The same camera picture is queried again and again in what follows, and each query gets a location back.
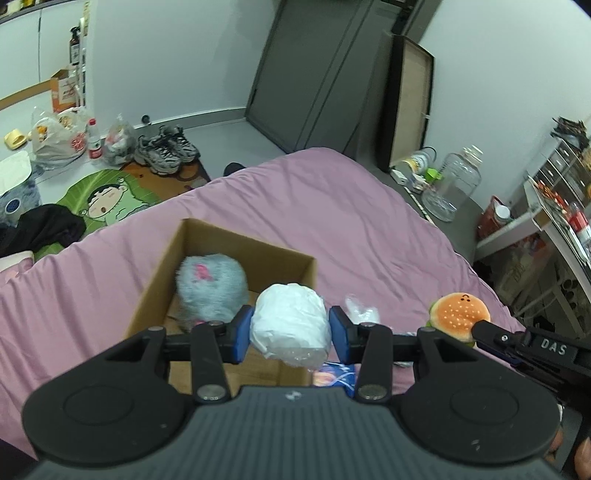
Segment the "large clear glass jar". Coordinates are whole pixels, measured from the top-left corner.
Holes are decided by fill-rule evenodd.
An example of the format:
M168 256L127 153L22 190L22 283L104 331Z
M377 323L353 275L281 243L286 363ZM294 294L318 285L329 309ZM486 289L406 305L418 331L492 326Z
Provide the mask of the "large clear glass jar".
M422 195L425 209L442 222L455 219L459 208L482 181L483 152L475 145L450 153L440 170L440 178Z

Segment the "white plastic shopping bag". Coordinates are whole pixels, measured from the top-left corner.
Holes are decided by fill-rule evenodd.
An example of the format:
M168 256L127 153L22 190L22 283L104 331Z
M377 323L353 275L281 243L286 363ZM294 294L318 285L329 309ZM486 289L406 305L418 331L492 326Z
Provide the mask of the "white plastic shopping bag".
M58 113L35 107L30 131L32 161L51 170L78 159L87 149L89 119L84 107L72 107Z

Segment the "green cartoon floor mat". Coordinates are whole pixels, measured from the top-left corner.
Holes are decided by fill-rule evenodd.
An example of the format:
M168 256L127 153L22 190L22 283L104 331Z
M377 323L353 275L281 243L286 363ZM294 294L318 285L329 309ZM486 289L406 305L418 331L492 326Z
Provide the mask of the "green cartoon floor mat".
M56 204L82 218L84 239L160 202L135 176L119 170L100 170L71 186Z

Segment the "black framed brown board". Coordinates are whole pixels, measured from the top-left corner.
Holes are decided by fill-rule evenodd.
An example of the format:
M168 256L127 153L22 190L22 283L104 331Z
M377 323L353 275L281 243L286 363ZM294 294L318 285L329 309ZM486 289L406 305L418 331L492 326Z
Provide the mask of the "black framed brown board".
M435 59L423 47L394 35L374 140L380 170L422 148L431 113Z

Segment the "red label water bottle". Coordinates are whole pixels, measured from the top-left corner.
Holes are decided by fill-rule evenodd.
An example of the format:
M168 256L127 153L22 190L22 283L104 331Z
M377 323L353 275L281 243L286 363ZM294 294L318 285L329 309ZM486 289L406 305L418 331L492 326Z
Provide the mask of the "red label water bottle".
M102 157L102 139L95 118L90 118L87 124L87 151L92 160Z

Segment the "dark grey door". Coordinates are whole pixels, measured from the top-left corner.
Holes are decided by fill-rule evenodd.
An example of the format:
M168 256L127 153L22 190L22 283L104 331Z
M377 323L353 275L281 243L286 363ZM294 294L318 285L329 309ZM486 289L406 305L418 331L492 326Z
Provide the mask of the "dark grey door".
M345 151L358 127L384 34L405 28L413 1L283 1L246 118L290 153Z

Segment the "black clothing pile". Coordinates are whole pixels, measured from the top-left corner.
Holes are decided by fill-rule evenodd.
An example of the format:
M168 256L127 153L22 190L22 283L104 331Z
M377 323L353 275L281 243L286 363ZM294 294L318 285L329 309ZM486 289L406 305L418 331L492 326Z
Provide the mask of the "black clothing pile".
M24 251L35 253L53 244L66 248L81 240L85 232L84 219L67 207L41 205L24 213L16 226L1 226L1 256Z

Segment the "grey sneaker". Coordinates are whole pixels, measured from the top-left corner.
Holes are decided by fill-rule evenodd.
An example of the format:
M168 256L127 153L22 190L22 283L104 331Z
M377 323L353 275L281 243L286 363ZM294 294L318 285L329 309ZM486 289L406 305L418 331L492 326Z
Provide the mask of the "grey sneaker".
M200 159L200 152L197 146L193 145L184 135L180 126L164 126L159 128L168 150L176 155L185 164L193 163Z
M168 143L159 137L155 139L140 135L133 154L134 161L147 167L158 176L176 174L181 165L180 159L169 149Z

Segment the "dark pump bottle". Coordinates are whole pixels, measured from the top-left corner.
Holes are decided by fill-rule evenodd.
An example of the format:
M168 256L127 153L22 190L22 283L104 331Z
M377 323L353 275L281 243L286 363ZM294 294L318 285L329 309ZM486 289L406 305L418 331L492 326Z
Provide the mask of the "dark pump bottle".
M79 26L70 29L69 63L72 67L78 66L80 62L80 31Z

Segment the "brown door mat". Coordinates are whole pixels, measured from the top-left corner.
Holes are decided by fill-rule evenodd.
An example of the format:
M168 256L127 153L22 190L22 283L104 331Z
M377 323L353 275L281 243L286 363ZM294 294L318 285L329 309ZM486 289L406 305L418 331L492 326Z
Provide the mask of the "brown door mat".
M182 164L178 172L172 176L158 176L148 167L135 162L121 168L121 171L132 175L139 186L153 192L160 200L168 200L211 182L211 177L199 160L190 164Z

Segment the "pink bed sheet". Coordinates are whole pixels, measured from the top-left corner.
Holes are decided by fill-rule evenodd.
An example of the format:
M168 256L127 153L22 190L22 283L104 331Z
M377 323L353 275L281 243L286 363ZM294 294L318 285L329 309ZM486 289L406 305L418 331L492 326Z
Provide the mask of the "pink bed sheet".
M29 451L21 410L39 386L161 321L172 280L149 282L166 249L238 260L249 286L311 278L325 302L355 296L397 332L439 298L467 292L521 329L445 234L341 154L314 148L217 179L37 261L1 289L1 437Z

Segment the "yellow slipper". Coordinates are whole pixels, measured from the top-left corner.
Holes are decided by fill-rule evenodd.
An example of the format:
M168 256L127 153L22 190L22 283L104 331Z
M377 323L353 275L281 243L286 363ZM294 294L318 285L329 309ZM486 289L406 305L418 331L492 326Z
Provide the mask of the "yellow slipper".
M4 137L4 143L11 151L18 150L28 142L28 137L20 130L14 129Z

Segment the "grey sneaker right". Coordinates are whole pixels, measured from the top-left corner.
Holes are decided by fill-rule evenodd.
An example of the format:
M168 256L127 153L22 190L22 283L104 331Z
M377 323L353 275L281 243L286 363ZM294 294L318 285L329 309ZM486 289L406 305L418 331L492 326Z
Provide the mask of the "grey sneaker right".
M185 164L193 163L200 159L200 152L197 146L193 145L184 135L180 126L164 126L159 128L168 150L176 155Z

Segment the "clear plastic trash bag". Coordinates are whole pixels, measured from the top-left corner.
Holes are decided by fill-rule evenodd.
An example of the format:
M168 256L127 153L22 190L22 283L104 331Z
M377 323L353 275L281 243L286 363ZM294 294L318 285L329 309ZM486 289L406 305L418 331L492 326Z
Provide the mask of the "clear plastic trash bag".
M104 161L120 167L132 160L137 145L134 127L119 114L109 127L103 142Z

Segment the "clear plastic bead bag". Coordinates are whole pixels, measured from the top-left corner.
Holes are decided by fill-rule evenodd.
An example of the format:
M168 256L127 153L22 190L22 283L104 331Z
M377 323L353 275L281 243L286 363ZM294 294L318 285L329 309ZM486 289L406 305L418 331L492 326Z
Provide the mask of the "clear plastic bead bag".
M356 325L381 323L379 310L376 307L363 305L355 296L349 295L345 298L344 310L349 320Z

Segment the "orange white cardboard box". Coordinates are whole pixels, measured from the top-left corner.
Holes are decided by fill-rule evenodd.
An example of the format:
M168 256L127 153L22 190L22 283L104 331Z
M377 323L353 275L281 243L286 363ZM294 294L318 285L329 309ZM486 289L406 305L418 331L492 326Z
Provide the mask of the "orange white cardboard box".
M61 69L49 79L51 103L54 113L60 113L78 104L77 80L69 69Z

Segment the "grey sneaker left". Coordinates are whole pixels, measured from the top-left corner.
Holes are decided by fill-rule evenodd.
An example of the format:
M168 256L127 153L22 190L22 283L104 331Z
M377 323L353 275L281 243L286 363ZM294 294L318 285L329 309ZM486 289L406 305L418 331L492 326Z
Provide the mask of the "grey sneaker left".
M155 139L140 135L133 154L134 161L147 167L158 176L176 174L181 165L180 159L169 149L168 143L159 137Z

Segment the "white desk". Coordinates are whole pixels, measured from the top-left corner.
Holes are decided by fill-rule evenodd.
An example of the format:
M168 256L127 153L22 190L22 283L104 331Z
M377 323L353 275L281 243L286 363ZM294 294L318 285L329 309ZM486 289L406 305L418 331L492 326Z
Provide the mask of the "white desk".
M557 202L533 179L523 184L522 214L477 241L476 264L513 317L575 339L590 338L590 245L582 244Z

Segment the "white soft ball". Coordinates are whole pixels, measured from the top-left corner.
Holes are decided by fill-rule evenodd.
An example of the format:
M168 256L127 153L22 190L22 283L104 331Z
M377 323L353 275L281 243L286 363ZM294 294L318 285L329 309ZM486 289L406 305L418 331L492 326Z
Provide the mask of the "white soft ball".
M332 343L324 300L304 285L273 284L256 299L249 339L266 359L317 370Z

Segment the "blue printed snack packet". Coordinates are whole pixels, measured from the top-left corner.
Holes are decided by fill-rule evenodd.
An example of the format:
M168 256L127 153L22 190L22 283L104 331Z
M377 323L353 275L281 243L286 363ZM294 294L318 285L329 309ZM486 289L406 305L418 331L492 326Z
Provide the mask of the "blue printed snack packet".
M346 395L353 398L356 388L356 368L335 362L325 362L312 373L311 384L318 388L342 388Z

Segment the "grey pink plush toy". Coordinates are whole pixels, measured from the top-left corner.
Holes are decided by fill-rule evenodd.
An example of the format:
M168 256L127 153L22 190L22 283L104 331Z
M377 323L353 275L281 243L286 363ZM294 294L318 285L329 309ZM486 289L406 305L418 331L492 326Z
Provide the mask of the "grey pink plush toy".
M186 331L199 322L228 323L249 303L245 270L223 254L185 257L175 279L176 321Z

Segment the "hamburger plush toy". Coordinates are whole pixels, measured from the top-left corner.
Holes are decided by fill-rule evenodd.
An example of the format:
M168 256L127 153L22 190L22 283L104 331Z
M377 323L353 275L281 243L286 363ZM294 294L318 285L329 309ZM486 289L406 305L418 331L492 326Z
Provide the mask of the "hamburger plush toy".
M455 292L440 298L431 306L426 326L473 346L472 328L480 321L491 321L486 304L471 294Z

